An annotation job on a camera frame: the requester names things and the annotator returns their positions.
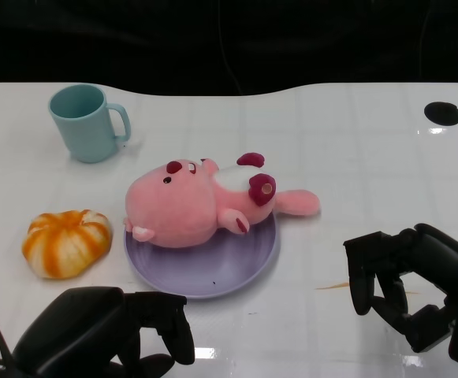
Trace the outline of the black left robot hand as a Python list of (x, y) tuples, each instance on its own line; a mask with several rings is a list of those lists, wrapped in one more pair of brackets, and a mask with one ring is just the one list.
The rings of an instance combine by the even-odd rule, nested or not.
[(161, 377), (195, 361), (186, 303), (153, 291), (68, 289), (22, 335), (13, 360), (30, 377)]

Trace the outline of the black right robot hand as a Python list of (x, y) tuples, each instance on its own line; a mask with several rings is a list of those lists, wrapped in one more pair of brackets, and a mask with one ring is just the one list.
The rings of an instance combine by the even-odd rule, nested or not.
[[(344, 242), (349, 287), (357, 314), (370, 310), (404, 335), (415, 352), (446, 338), (458, 348), (458, 242), (444, 232), (417, 224), (397, 235), (374, 232)], [(443, 307), (424, 306), (414, 314), (401, 277), (413, 272), (445, 294)]]

